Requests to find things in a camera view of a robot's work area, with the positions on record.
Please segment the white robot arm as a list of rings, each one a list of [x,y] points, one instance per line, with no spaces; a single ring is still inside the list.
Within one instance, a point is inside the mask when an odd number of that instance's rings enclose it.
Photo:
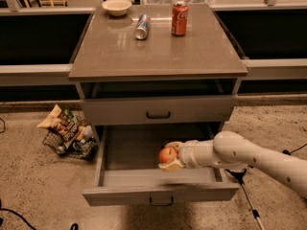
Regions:
[[[177,154],[159,164],[164,172],[202,167],[240,169],[247,165],[307,197],[306,160],[259,147],[237,133],[221,131],[212,140],[171,142],[166,148],[175,149]]]

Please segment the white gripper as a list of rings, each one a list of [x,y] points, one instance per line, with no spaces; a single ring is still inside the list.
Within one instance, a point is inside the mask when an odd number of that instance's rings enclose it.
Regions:
[[[166,173],[175,173],[182,170],[184,167],[188,169],[199,168],[200,164],[195,156],[195,148],[197,143],[197,140],[192,140],[185,143],[175,141],[166,144],[166,148],[170,147],[178,151],[179,160],[174,158],[167,163],[160,163],[158,167]]]

